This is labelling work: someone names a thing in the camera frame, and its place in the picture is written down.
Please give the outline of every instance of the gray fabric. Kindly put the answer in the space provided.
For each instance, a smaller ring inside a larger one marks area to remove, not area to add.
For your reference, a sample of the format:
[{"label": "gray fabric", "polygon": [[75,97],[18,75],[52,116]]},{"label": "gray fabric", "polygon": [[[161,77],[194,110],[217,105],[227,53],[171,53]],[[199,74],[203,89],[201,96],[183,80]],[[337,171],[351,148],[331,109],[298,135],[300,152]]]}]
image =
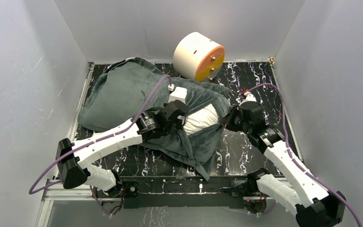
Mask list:
[{"label": "gray fabric", "polygon": [[[121,61],[102,74],[91,95],[78,115],[78,123],[97,132],[106,131],[136,115],[145,99],[164,74],[151,63],[133,58]],[[212,104],[219,117],[229,109],[226,95],[230,90],[221,85],[198,83],[194,80],[172,78],[176,87],[187,89],[186,105],[192,114]],[[162,107],[169,99],[167,82],[155,92],[147,106]],[[142,143],[143,147],[157,149],[175,160],[196,168],[206,180],[215,159],[223,128],[212,125],[187,136],[184,130],[174,130],[166,137]]]}]

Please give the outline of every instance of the white cylinder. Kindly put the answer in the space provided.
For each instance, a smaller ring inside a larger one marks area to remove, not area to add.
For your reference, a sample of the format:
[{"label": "white cylinder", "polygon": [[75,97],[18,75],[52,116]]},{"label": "white cylinder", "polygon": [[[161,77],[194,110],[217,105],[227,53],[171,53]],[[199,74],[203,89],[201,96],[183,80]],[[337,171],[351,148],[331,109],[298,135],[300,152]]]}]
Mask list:
[{"label": "white cylinder", "polygon": [[198,32],[184,37],[173,54],[174,69],[187,79],[201,82],[213,79],[219,72],[225,49]]}]

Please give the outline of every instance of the gray wall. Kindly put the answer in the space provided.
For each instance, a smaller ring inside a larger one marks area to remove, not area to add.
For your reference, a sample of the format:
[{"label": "gray wall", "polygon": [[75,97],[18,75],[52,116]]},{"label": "gray wall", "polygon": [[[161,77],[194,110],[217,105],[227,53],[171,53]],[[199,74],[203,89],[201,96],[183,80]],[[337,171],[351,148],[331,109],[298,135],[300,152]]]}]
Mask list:
[{"label": "gray wall", "polygon": [[48,227],[298,227],[281,205],[257,218],[227,207],[150,207],[121,210],[103,217],[96,201],[55,201]]},{"label": "gray wall", "polygon": [[68,134],[87,68],[53,0],[0,0],[0,227],[35,225],[42,193],[28,189]]},{"label": "gray wall", "polygon": [[226,59],[275,56],[304,0],[55,0],[88,61],[128,57],[172,61],[198,31],[225,46]]},{"label": "gray wall", "polygon": [[363,0],[306,0],[275,61],[306,165],[363,221]]}]

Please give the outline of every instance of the black marble table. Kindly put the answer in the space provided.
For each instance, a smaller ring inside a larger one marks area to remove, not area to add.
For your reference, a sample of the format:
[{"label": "black marble table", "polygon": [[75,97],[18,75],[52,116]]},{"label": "black marble table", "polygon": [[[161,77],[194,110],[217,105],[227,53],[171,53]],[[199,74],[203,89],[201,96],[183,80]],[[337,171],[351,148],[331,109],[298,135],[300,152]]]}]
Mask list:
[{"label": "black marble table", "polygon": [[[165,74],[180,77],[171,63],[155,64]],[[87,97],[91,94],[97,78],[111,65],[95,65],[90,80]],[[259,83],[275,84],[269,62],[225,62],[213,83],[231,89],[228,100],[231,104],[243,99],[242,91]],[[271,88],[258,88],[253,92],[264,109],[267,122],[282,128],[281,101],[279,95]],[[82,140],[93,135],[94,131],[78,126],[75,138]],[[297,154],[294,140],[288,129],[292,150]],[[114,169],[121,176],[198,176],[195,169],[175,161],[160,151],[141,146],[124,148],[95,162],[105,169]],[[216,151],[216,158],[211,176],[243,176],[264,167],[272,174],[281,173],[275,165],[254,148],[243,133],[225,130],[222,142]]]}]

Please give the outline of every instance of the white fabric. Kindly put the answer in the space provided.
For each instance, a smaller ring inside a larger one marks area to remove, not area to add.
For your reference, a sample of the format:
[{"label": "white fabric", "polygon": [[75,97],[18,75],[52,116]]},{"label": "white fabric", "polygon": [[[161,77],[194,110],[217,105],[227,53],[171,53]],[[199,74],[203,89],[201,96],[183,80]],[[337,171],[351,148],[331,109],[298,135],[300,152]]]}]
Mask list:
[{"label": "white fabric", "polygon": [[219,116],[214,106],[209,104],[201,110],[187,116],[184,130],[191,135],[218,122]]}]

